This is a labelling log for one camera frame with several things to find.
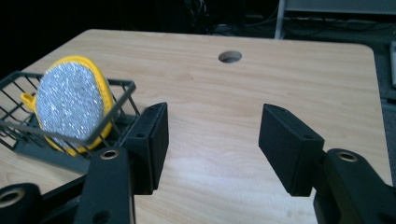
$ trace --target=wire basket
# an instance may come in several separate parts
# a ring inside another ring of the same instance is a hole
[[[68,137],[59,133],[41,130],[35,113],[27,109],[21,102],[21,94],[29,92],[35,95],[43,75],[14,72],[0,81],[0,144],[24,156],[46,161],[80,173],[85,173],[90,164],[90,158],[95,150],[104,147],[120,147],[127,134],[134,127],[140,113],[132,99],[135,84],[131,80],[108,79],[114,105],[92,134],[85,140]],[[110,134],[104,138],[102,130],[111,122]],[[102,143],[96,148],[78,152],[73,146],[88,146],[95,139],[101,138]],[[64,147],[54,149],[49,142],[54,139],[64,141],[77,156],[67,154]]]

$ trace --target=table surface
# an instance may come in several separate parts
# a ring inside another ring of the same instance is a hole
[[[237,50],[242,59],[222,63]],[[167,102],[160,187],[135,196],[137,223],[316,223],[313,197],[283,189],[258,147],[262,105],[287,108],[325,139],[361,154],[387,184],[389,157],[373,52],[362,45],[89,30],[24,71],[71,54],[105,77],[132,79],[137,106]],[[79,174],[0,150],[0,187],[42,193]]]

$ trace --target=glittery sponge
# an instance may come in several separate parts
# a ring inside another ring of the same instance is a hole
[[[80,140],[88,138],[104,116],[93,72],[73,62],[60,63],[41,78],[35,109],[44,131]],[[54,140],[61,147],[68,147],[64,141]]]

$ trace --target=sponge holder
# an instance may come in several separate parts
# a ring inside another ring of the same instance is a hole
[[[43,75],[16,71],[0,81],[0,144],[23,156],[45,161],[79,173],[85,173],[90,158],[95,150],[104,147],[121,147],[127,134],[134,127],[140,113],[132,99],[135,84],[132,80],[108,79],[113,95],[114,105],[92,134],[85,140],[68,137],[59,133],[50,133],[40,129],[35,113],[21,102],[23,92],[35,95]],[[110,134],[104,138],[102,130],[111,122]],[[63,140],[77,152],[77,156],[67,155],[60,147],[54,149],[46,140],[56,138]],[[102,143],[92,150],[85,147],[85,152],[78,152],[73,146],[88,146],[96,138]]]

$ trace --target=black floor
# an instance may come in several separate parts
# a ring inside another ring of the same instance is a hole
[[[244,27],[224,23],[213,26],[210,34],[274,38],[275,28],[275,20],[247,22]],[[396,89],[391,85],[389,56],[389,44],[396,40],[396,23],[288,17],[283,30],[284,39],[359,43],[373,49],[390,169],[396,186]]]

